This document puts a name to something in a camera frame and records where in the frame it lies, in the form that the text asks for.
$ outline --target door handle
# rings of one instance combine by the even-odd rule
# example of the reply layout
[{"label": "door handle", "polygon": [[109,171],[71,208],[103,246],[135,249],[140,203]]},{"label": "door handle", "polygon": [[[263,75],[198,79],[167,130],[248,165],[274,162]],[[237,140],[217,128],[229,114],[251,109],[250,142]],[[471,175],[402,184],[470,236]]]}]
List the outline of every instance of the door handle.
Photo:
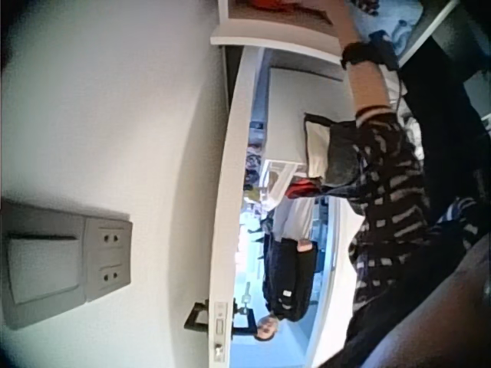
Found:
[{"label": "door handle", "polygon": [[[233,315],[235,316],[240,312],[240,309],[237,308],[235,300],[233,302],[233,306]],[[258,328],[255,323],[254,310],[251,308],[246,308],[246,310],[247,327],[234,327],[232,322],[232,336],[253,336],[258,333]],[[186,330],[208,333],[208,324],[203,324],[197,321],[199,314],[202,312],[208,312],[208,301],[194,304],[191,313],[189,313],[189,316],[184,323],[184,328]]]},{"label": "door handle", "polygon": [[[246,308],[247,310],[247,327],[234,327],[232,324],[232,335],[236,336],[254,336],[258,333],[258,327],[255,322],[254,310],[252,308]],[[239,313],[240,309],[237,308],[237,304],[233,303],[234,316]]]},{"label": "door handle", "polygon": [[202,312],[208,312],[208,301],[194,304],[194,307],[184,324],[184,328],[191,331],[208,333],[208,324],[197,322],[198,316]]}]

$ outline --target black pants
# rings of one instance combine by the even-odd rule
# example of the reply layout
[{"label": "black pants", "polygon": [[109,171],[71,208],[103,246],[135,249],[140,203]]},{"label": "black pants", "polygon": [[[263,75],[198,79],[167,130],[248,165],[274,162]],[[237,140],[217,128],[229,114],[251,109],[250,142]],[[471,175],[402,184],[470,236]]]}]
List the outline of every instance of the black pants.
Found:
[{"label": "black pants", "polygon": [[401,71],[405,100],[421,128],[431,221],[457,196],[489,202],[491,142],[458,75],[432,38]]}]

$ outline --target electrical socket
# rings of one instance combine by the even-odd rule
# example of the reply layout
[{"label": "electrical socket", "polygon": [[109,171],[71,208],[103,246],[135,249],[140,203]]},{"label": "electrical socket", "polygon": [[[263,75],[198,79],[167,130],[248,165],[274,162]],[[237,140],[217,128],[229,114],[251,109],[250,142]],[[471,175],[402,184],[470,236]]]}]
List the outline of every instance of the electrical socket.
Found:
[{"label": "electrical socket", "polygon": [[122,247],[124,236],[127,234],[122,228],[99,228],[99,232],[102,247]]},{"label": "electrical socket", "polygon": [[88,218],[84,244],[87,257],[85,296],[92,301],[131,282],[131,222]]},{"label": "electrical socket", "polygon": [[99,272],[99,282],[101,283],[101,289],[107,288],[121,282],[123,266],[113,266],[102,268]]}]

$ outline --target black wristband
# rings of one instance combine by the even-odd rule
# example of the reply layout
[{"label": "black wristband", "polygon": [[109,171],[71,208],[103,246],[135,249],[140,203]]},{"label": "black wristband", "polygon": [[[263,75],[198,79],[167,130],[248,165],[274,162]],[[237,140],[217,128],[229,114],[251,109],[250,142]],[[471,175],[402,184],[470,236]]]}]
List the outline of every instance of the black wristband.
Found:
[{"label": "black wristband", "polygon": [[349,44],[343,50],[341,58],[341,66],[346,70],[346,64],[350,63],[352,65],[359,64],[363,61],[371,61],[375,64],[383,64],[384,61],[382,57],[377,52],[375,46],[372,43],[355,42]]}]

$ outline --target red object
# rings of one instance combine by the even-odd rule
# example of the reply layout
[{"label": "red object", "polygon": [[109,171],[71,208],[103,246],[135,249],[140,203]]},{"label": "red object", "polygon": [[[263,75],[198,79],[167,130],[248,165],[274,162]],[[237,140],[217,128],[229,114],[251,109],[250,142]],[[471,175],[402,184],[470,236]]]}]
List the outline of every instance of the red object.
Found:
[{"label": "red object", "polygon": [[249,0],[255,8],[273,10],[277,12],[293,12],[295,4],[285,4],[282,0]]}]

